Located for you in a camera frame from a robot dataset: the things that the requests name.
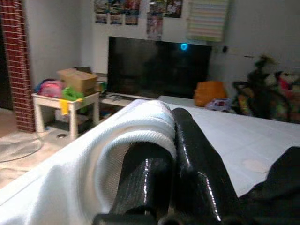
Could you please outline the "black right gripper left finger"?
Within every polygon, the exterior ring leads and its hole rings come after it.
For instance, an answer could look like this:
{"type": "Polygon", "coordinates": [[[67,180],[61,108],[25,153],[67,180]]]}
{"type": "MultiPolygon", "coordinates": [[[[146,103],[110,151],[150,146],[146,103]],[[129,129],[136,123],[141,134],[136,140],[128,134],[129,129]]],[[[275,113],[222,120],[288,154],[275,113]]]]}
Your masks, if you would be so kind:
{"type": "Polygon", "coordinates": [[[173,158],[167,150],[129,150],[110,213],[167,214],[172,175],[173,158]]]}

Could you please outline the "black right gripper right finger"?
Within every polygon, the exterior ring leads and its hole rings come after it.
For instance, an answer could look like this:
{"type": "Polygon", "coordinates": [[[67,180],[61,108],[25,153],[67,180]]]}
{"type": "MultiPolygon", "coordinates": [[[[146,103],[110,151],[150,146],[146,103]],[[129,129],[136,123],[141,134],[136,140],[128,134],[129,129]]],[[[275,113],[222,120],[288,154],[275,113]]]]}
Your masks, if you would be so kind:
{"type": "Polygon", "coordinates": [[[172,111],[176,125],[177,164],[173,206],[186,223],[237,223],[239,200],[221,156],[192,115],[172,111]]]}

